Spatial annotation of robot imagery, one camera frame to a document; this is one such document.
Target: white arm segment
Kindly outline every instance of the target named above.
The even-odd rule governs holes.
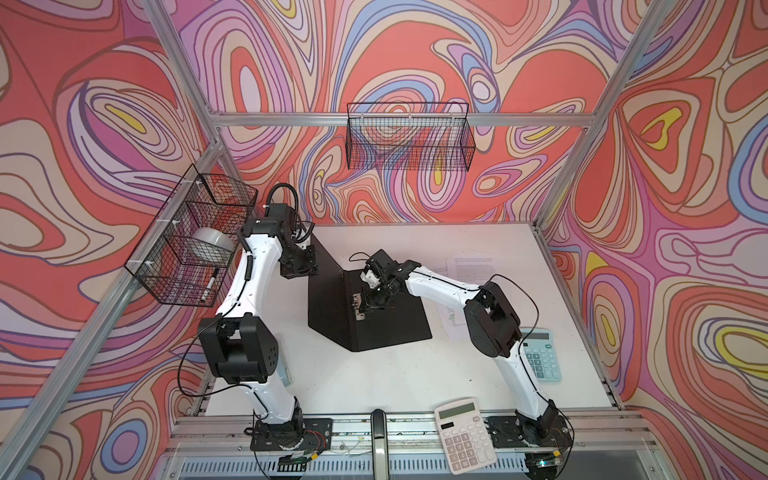
[[[406,286],[411,295],[428,298],[452,308],[455,315],[462,319],[467,300],[475,298],[480,290],[479,285],[438,275],[425,266],[413,270],[406,280]],[[528,358],[518,354],[518,347],[519,342],[512,346],[509,358],[497,356],[494,360],[512,393],[515,408],[530,419],[537,419],[544,414],[548,405],[537,391],[545,398],[547,396],[539,387],[536,373],[531,368]],[[525,375],[523,369],[528,370],[530,378]]]
[[[240,295],[243,283],[245,282],[248,256],[247,253],[243,252],[240,256],[240,263],[237,265],[232,286],[221,306],[216,311],[216,313],[227,313],[232,308],[232,305],[237,302],[237,305],[227,314],[227,317],[242,317],[245,313],[260,316],[261,306],[267,287],[270,285],[272,272],[280,259],[280,255],[283,254],[283,248],[276,237],[250,235],[245,241],[248,242],[248,246],[251,252],[253,252],[253,271],[238,302],[237,296]],[[242,386],[237,388],[242,389],[243,393],[253,403],[253,410],[256,411],[256,415],[262,419],[262,422],[280,424],[291,420],[296,399],[288,393],[277,372],[267,377],[265,383],[243,382]]]

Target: white table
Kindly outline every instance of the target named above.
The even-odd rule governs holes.
[[[520,284],[538,304],[538,326],[554,333],[562,381],[541,386],[560,408],[610,407],[611,404],[581,337],[551,276],[529,225],[461,224],[316,227],[315,235],[342,268],[358,251],[383,248],[399,262],[411,259],[428,268],[467,253],[497,253],[496,270]],[[532,326],[535,310],[513,285],[496,279],[521,319]],[[306,324],[307,279],[286,280],[273,272],[262,321],[280,342],[298,397],[308,414],[431,412],[462,397],[476,397],[481,409],[515,405],[493,360],[468,340],[451,342],[431,300],[423,300],[432,339],[354,353]],[[217,379],[216,389],[226,386]],[[213,395],[206,415],[249,415],[250,403],[239,389]]]

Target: calculator screen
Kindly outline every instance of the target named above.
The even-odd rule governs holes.
[[[440,415],[441,419],[447,419],[448,417],[453,417],[455,415],[461,415],[462,413],[471,412],[475,409],[474,403],[467,403],[466,405],[460,405],[458,407],[453,407],[452,409],[442,410],[441,412],[438,412],[438,415]]]

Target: calculator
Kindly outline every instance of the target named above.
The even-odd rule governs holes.
[[[521,330],[523,337],[530,330]],[[528,363],[536,372],[539,382],[559,382],[562,380],[558,356],[554,352],[552,332],[547,329],[533,329],[523,342],[523,352]]]
[[[496,463],[496,452],[476,399],[457,400],[438,407],[435,422],[453,475]]]

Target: black wire basket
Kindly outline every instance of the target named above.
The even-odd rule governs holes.
[[[465,102],[354,102],[346,106],[350,170],[463,170],[475,155]]]
[[[237,251],[237,232],[256,214],[257,193],[227,175],[197,173],[140,266],[126,267],[159,303],[213,306]],[[206,228],[218,230],[229,241],[198,238]]]

